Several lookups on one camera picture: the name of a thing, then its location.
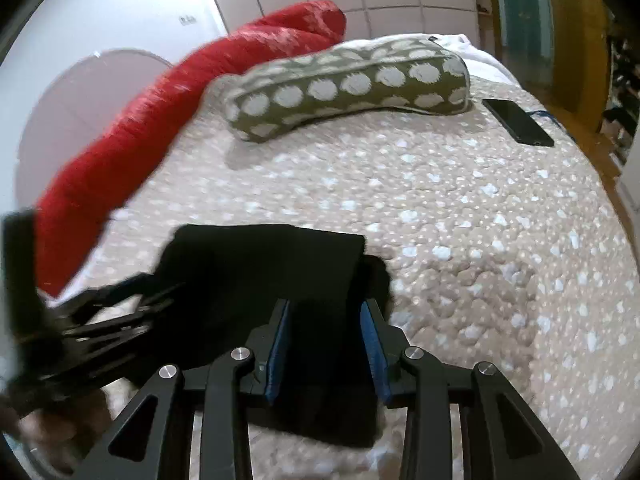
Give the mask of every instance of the bed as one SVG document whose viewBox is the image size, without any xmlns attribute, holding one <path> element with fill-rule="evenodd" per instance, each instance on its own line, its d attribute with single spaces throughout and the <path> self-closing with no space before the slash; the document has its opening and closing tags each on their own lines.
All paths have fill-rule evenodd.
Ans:
<svg viewBox="0 0 640 480">
<path fill-rule="evenodd" d="M 480 101 L 542 105 L 464 36 L 436 38 L 472 76 L 473 105 L 463 114 L 367 111 L 253 144 L 234 138 L 221 114 L 222 92 L 236 76 L 212 81 L 62 297 L 151 269 L 185 223 L 363 234 L 367 253 L 382 257 L 392 276 L 390 322 L 412 344 L 451 364 L 495 362 L 581 478 L 612 479 L 638 443 L 640 305 L 631 246 L 566 132 L 536 119 L 555 148 L 517 144 Z M 107 390 L 117 413 L 127 386 Z M 383 411 L 369 450 L 252 427 L 254 476 L 395 479 L 404 418 L 403 410 Z M 454 411 L 451 420 L 461 479 Z"/>
</svg>

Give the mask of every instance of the green pillow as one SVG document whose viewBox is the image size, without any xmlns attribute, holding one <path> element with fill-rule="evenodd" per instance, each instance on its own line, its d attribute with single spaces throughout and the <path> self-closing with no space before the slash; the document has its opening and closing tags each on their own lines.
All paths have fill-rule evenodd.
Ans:
<svg viewBox="0 0 640 480">
<path fill-rule="evenodd" d="M 411 34 L 262 63 L 223 99 L 238 136 L 262 142 L 304 121 L 370 108 L 457 114 L 468 104 L 469 73 L 458 54 Z"/>
</svg>

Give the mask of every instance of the phone screen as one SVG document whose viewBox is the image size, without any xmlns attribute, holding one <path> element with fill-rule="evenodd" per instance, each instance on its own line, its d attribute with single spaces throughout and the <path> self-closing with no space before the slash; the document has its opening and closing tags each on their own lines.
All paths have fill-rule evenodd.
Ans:
<svg viewBox="0 0 640 480">
<path fill-rule="evenodd" d="M 554 140 L 539 124 L 513 101 L 482 99 L 482 104 L 500 121 L 500 124 L 520 144 L 553 146 Z"/>
</svg>

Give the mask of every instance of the folded black garment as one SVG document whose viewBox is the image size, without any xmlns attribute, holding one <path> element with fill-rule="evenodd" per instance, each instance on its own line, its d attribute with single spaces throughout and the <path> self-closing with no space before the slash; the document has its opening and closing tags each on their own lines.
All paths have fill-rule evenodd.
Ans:
<svg viewBox="0 0 640 480">
<path fill-rule="evenodd" d="M 179 228 L 154 275 L 168 285 L 186 284 L 178 297 L 186 312 L 172 317 L 169 340 L 158 338 L 146 367 L 212 362 L 267 323 L 278 298 L 291 300 L 280 395 L 270 409 L 250 409 L 249 422 L 371 446 L 377 399 L 358 314 L 366 298 L 386 305 L 389 277 L 382 260 L 365 256 L 364 248 L 359 235 L 287 225 Z"/>
</svg>

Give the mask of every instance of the red blanket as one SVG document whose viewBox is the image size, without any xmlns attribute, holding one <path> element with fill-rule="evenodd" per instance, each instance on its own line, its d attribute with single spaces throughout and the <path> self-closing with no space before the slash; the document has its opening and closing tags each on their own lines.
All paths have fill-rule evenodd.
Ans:
<svg viewBox="0 0 640 480">
<path fill-rule="evenodd" d="M 344 27 L 344 15 L 332 2 L 297 4 L 203 46 L 160 76 L 62 168 L 38 201 L 38 286 L 57 296 L 78 272 L 111 211 L 158 167 L 210 81 L 329 48 L 342 41 Z"/>
</svg>

